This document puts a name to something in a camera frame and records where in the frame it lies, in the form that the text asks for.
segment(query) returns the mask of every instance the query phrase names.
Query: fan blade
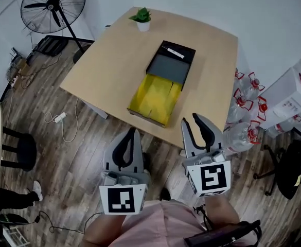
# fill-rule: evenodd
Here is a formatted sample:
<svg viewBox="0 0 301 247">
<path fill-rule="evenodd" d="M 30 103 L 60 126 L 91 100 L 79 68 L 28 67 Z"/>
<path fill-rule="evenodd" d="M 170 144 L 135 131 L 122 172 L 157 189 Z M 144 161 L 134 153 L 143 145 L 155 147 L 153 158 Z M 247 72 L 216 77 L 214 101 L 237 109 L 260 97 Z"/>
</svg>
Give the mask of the fan blade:
<svg viewBox="0 0 301 247">
<path fill-rule="evenodd" d="M 58 15 L 57 15 L 57 13 L 56 13 L 54 10 L 52 11 L 52 15 L 53 15 L 53 18 L 54 18 L 54 20 L 56 21 L 57 25 L 58 25 L 59 27 L 61 27 L 61 24 L 60 24 L 60 22 L 59 22 Z"/>
<path fill-rule="evenodd" d="M 27 5 L 24 8 L 34 8 L 34 7 L 46 7 L 46 4 L 45 3 L 35 3 L 35 4 Z"/>
</svg>

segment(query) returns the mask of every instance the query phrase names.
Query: pink shirt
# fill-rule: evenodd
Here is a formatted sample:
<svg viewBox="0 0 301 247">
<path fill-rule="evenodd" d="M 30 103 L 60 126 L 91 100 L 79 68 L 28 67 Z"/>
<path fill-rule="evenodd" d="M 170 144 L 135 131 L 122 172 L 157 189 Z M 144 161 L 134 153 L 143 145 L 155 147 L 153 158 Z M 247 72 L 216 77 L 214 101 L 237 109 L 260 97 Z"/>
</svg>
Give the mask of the pink shirt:
<svg viewBox="0 0 301 247">
<path fill-rule="evenodd" d="M 196 214 L 178 201 L 147 201 L 139 215 L 126 218 L 122 234 L 110 247 L 185 247 L 184 238 L 204 232 Z M 249 246 L 256 237 L 248 234 L 234 246 Z"/>
</svg>

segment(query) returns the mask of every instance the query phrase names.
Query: fan stand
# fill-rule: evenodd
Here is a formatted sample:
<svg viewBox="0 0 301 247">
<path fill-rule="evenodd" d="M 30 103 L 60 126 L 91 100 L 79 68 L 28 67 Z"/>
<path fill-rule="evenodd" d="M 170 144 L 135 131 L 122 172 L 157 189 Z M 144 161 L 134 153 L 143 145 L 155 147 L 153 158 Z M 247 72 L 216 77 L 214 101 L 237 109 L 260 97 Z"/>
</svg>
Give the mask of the fan stand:
<svg viewBox="0 0 301 247">
<path fill-rule="evenodd" d="M 85 51 L 88 50 L 88 48 L 90 47 L 90 45 L 82 47 L 81 44 L 79 43 L 77 37 L 75 36 L 75 33 L 73 32 L 72 28 L 70 27 L 70 24 L 66 18 L 66 16 L 64 15 L 61 7 L 59 6 L 58 11 L 60 12 L 62 19 L 64 20 L 67 28 L 69 29 L 70 33 L 72 34 L 77 46 L 79 47 L 79 50 L 75 53 L 75 55 L 73 56 L 73 62 L 74 64 L 77 63 L 77 61 L 80 59 L 80 57 L 85 53 Z"/>
</svg>

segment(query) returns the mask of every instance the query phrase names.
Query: potted plant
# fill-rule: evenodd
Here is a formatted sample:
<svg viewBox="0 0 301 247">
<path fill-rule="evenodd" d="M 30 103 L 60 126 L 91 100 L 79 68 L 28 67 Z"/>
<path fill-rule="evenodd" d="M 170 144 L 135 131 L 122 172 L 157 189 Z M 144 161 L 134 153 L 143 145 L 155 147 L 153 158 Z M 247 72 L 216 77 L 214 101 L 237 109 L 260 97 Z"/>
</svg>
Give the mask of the potted plant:
<svg viewBox="0 0 301 247">
<path fill-rule="evenodd" d="M 129 17 L 129 19 L 134 20 L 137 23 L 139 30 L 144 32 L 149 30 L 151 20 L 150 15 L 148 9 L 144 7 L 139 9 L 137 14 Z"/>
</svg>

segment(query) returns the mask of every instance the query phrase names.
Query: person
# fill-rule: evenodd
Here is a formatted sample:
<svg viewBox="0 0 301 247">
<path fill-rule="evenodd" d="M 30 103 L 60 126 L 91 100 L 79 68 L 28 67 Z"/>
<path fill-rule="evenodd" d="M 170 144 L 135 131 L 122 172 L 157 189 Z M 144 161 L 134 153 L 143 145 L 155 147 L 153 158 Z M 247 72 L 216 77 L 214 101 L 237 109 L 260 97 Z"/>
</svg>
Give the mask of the person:
<svg viewBox="0 0 301 247">
<path fill-rule="evenodd" d="M 225 195 L 206 197 L 207 216 L 214 229 L 239 223 L 239 217 Z M 160 200 L 145 202 L 139 215 L 112 216 L 101 214 L 93 221 L 82 240 L 83 247 L 185 246 L 184 238 L 203 233 L 194 211 L 185 204 L 171 200 L 164 189 Z M 234 246 L 257 242 L 253 232 L 237 240 Z"/>
<path fill-rule="evenodd" d="M 11 190 L 0 188 L 0 211 L 2 209 L 23 209 L 34 206 L 34 202 L 42 201 L 42 187 L 38 181 L 33 182 L 33 190 L 28 194 L 18 194 Z"/>
</svg>

